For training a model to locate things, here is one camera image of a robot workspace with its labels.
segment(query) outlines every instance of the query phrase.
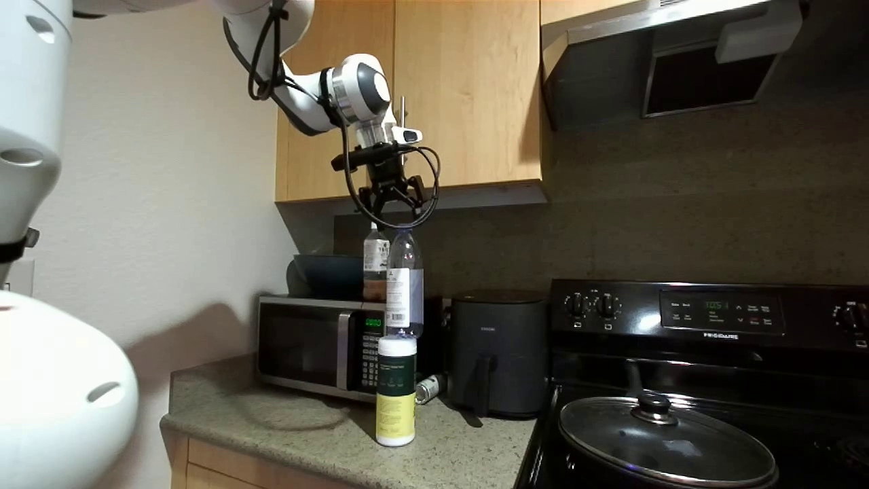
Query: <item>pot lid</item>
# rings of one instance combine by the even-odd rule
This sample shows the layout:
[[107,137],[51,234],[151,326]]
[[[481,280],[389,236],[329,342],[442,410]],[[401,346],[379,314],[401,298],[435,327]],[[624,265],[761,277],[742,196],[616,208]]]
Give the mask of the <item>pot lid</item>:
[[583,455],[665,486],[771,486],[779,475],[758,436],[648,391],[568,401],[559,431]]

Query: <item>black stove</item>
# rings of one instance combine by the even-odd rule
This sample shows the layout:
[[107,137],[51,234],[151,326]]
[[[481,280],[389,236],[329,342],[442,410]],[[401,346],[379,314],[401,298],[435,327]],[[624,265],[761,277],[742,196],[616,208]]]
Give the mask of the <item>black stove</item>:
[[773,486],[869,486],[867,304],[869,287],[555,280],[551,399],[517,486],[624,486],[559,435],[559,408],[637,391],[758,436]]

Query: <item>backsplash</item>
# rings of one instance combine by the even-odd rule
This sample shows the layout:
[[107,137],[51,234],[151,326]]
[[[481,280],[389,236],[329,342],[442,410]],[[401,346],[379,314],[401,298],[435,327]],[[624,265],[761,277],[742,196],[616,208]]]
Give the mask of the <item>backsplash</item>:
[[[418,230],[427,287],[869,283],[869,67],[814,67],[761,102],[555,132],[548,202],[438,211]],[[333,236],[359,253],[363,219]]]

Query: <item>countertop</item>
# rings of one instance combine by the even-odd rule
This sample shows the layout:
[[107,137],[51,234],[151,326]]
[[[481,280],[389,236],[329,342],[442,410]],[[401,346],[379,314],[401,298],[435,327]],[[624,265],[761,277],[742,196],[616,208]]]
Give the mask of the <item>countertop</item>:
[[374,408],[263,384],[250,355],[170,376],[162,427],[341,478],[359,486],[514,486],[534,421],[484,418],[469,427],[439,399],[420,403],[415,440],[404,447],[374,443]]

